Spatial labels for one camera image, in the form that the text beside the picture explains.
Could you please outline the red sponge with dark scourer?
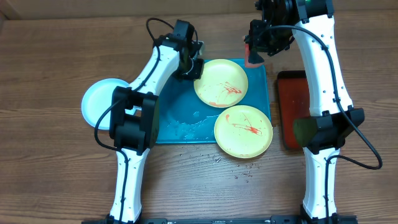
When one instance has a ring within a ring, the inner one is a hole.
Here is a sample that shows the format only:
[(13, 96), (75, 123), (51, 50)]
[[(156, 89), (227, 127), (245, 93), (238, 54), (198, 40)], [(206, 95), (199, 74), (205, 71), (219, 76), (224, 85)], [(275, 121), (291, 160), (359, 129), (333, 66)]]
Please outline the red sponge with dark scourer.
[(255, 51), (251, 51), (249, 44), (245, 44), (244, 66), (246, 68), (257, 68), (264, 64), (264, 59)]

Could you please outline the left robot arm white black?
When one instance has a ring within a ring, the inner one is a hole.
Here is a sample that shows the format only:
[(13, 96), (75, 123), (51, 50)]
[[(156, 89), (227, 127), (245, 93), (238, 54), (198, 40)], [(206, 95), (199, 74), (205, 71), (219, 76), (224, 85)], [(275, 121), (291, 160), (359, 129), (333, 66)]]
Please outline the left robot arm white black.
[(139, 223), (144, 164), (159, 135), (159, 95), (168, 79), (197, 80), (204, 60), (198, 58), (203, 42), (194, 26), (178, 20), (172, 32), (153, 38), (153, 52), (139, 76), (127, 87), (113, 90), (110, 116), (111, 150), (118, 158), (115, 201), (107, 223)]

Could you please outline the light blue round plate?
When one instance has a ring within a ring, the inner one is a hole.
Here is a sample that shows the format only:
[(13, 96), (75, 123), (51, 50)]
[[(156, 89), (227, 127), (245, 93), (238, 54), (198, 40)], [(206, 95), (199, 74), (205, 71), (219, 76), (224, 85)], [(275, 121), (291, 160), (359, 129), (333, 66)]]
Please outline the light blue round plate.
[(100, 116), (112, 105), (113, 91), (117, 86), (129, 87), (129, 84), (121, 79), (107, 78), (87, 89), (81, 101), (81, 113), (90, 126), (95, 127)]

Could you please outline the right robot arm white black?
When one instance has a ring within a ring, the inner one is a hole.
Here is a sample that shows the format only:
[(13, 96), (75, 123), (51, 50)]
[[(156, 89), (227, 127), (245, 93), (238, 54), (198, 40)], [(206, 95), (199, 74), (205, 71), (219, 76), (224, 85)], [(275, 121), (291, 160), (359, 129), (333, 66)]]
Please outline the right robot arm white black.
[(364, 121), (343, 81), (335, 45), (331, 1), (256, 1), (260, 20), (245, 36), (248, 61), (263, 62), (259, 53), (274, 56), (298, 44), (309, 91), (309, 117), (294, 120), (294, 136), (305, 155), (305, 196), (302, 223), (357, 223), (340, 215), (334, 201), (335, 169), (345, 139)]

